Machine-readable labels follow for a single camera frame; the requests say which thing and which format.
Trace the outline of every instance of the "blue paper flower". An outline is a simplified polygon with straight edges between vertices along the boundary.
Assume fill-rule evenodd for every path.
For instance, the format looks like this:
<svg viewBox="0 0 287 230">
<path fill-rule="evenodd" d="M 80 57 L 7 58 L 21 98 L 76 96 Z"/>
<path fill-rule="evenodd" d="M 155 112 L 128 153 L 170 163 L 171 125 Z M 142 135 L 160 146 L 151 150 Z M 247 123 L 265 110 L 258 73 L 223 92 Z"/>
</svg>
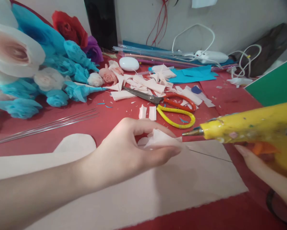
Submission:
<svg viewBox="0 0 287 230">
<path fill-rule="evenodd" d="M 65 39 L 58 31 L 22 6 L 13 4 L 12 12 L 18 21 L 19 30 L 36 40 L 44 49 L 46 57 L 66 53 L 63 47 Z"/>
<path fill-rule="evenodd" d="M 65 41 L 64 48 L 67 52 L 69 59 L 81 64 L 83 67 L 93 70 L 95 72 L 99 72 L 99 69 L 91 59 L 88 59 L 85 52 L 74 42 L 74 41 Z"/>
<path fill-rule="evenodd" d="M 63 76 L 73 76 L 76 72 L 75 62 L 64 56 L 53 55 L 46 58 L 44 65 L 58 70 Z"/>
<path fill-rule="evenodd" d="M 76 72 L 75 75 L 72 77 L 72 80 L 75 82 L 87 84 L 89 78 L 89 72 L 87 69 L 84 69 L 80 64 L 74 65 Z"/>
<path fill-rule="evenodd" d="M 0 109 L 7 111 L 13 118 L 31 118 L 41 108 L 42 105 L 30 99 L 18 98 L 13 101 L 0 101 Z"/>
<path fill-rule="evenodd" d="M 30 79 L 19 78 L 17 81 L 6 85 L 0 85 L 0 90 L 18 98 L 34 99 L 37 87 L 29 83 Z"/>
<path fill-rule="evenodd" d="M 67 87 L 64 89 L 64 91 L 67 93 L 69 98 L 73 101 L 81 101 L 81 102 L 87 102 L 87 96 L 94 92 L 104 91 L 105 88 L 102 87 L 87 87 L 87 86 L 79 86 L 75 84 L 72 81 L 65 81 L 64 82 Z"/>
<path fill-rule="evenodd" d="M 50 90 L 46 92 L 46 96 L 46 102 L 52 107 L 61 107 L 68 104 L 69 97 L 62 90 Z"/>
</svg>

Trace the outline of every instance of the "hand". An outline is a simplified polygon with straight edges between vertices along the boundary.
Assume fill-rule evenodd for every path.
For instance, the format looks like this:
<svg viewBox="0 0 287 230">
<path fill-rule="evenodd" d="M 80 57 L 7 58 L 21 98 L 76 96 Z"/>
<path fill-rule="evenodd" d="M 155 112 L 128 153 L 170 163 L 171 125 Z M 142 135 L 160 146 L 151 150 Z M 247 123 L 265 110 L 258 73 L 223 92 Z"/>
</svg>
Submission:
<svg viewBox="0 0 287 230">
<path fill-rule="evenodd" d="M 139 175 L 153 167 L 165 164 L 181 149 L 164 147 L 157 150 L 138 148 L 136 135 L 159 129 L 175 135 L 162 125 L 149 119 L 122 119 L 101 145 L 82 159 L 81 169 L 90 192 L 109 187 Z"/>
<path fill-rule="evenodd" d="M 268 184 L 287 204 L 287 178 L 269 168 L 258 156 L 241 145 L 235 145 L 248 168 Z"/>
</svg>

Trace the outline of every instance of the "orange scissors handle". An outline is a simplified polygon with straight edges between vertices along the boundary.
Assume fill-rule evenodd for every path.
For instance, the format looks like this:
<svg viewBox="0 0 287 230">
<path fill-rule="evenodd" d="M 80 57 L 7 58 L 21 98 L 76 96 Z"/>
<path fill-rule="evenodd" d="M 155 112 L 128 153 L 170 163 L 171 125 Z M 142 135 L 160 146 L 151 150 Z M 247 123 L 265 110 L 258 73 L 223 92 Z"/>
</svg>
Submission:
<svg viewBox="0 0 287 230">
<path fill-rule="evenodd" d="M 176 98 L 184 99 L 185 101 L 187 101 L 191 105 L 192 109 L 190 109 L 187 106 L 182 106 L 179 103 L 176 103 L 176 102 L 174 102 L 172 100 L 169 100 L 168 99 L 169 97 L 176 97 Z M 164 98 L 164 100 L 163 100 L 164 102 L 166 102 L 166 103 L 168 103 L 170 105 L 173 105 L 173 106 L 175 106 L 175 107 L 177 107 L 177 108 L 179 108 L 181 110 L 185 110 L 187 112 L 194 112 L 196 110 L 195 103 L 192 100 L 190 100 L 188 97 L 185 97 L 183 95 L 180 95 L 180 94 L 168 94 L 168 95 L 164 96 L 163 98 Z"/>
</svg>

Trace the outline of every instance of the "yellow hot glue gun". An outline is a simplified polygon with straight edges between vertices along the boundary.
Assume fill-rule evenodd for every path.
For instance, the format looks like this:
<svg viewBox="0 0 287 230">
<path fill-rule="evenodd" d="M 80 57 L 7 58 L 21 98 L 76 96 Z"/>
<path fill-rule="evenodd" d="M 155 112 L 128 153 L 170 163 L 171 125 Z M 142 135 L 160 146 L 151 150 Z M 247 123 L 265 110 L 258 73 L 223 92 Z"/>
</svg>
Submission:
<svg viewBox="0 0 287 230">
<path fill-rule="evenodd" d="M 287 176 L 287 103 L 215 118 L 183 136 L 203 135 L 221 143 L 255 143 L 255 154 L 275 153 L 268 165 Z"/>
</svg>

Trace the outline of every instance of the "table surface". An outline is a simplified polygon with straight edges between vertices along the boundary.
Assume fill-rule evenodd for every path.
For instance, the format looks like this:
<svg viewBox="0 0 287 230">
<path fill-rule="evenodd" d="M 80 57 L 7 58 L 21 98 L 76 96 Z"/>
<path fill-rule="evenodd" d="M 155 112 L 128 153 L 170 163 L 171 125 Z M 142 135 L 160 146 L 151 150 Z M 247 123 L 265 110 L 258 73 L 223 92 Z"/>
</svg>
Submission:
<svg viewBox="0 0 287 230">
<path fill-rule="evenodd" d="M 107 57 L 104 57 L 104 59 L 105 61 L 101 64 L 101 68 L 109 60 Z M 147 68 L 148 66 L 141 65 L 137 72 L 147 71 Z M 261 107 L 260 103 L 243 88 L 236 88 L 226 81 L 226 79 L 230 78 L 228 73 L 220 72 L 218 74 L 219 76 L 216 80 L 179 84 L 182 88 L 186 85 L 190 87 L 198 85 L 216 105 L 215 107 L 208 108 L 202 103 L 199 109 L 194 112 L 196 117 L 195 126 L 220 115 Z M 102 140 L 122 118 L 131 117 L 137 119 L 139 108 L 142 104 L 145 107 L 153 106 L 137 97 L 115 102 L 110 96 L 110 92 L 107 91 L 89 95 L 87 103 L 70 101 L 69 105 L 63 108 L 50 107 L 46 104 L 44 98 L 39 98 L 38 102 L 44 108 L 39 114 L 29 120 L 14 119 L 8 114 L 2 113 L 0 115 L 0 121 L 2 122 L 0 139 L 92 108 L 96 108 L 98 117 L 0 144 L 0 156 L 52 152 L 65 136 L 73 133 L 89 134 L 95 139 L 97 146 L 99 146 Z M 98 103 L 105 103 L 107 106 L 112 106 L 112 108 L 107 108 L 103 104 L 97 105 Z M 189 119 L 189 117 L 184 115 L 180 117 L 184 120 Z M 177 123 L 181 123 L 176 114 L 169 114 L 169 118 Z M 159 114 L 157 115 L 157 122 L 168 127 L 177 136 L 181 136 L 183 132 L 187 131 L 187 129 L 181 130 L 170 126 Z M 202 140 L 202 138 L 183 137 L 184 142 L 196 140 Z M 286 229 L 287 226 L 267 210 L 265 198 L 269 187 L 247 168 L 242 156 L 235 150 L 233 145 L 225 144 L 225 148 L 245 185 L 249 188 L 249 192 L 212 202 L 198 208 L 191 208 L 157 217 L 154 220 L 125 229 Z"/>
</svg>

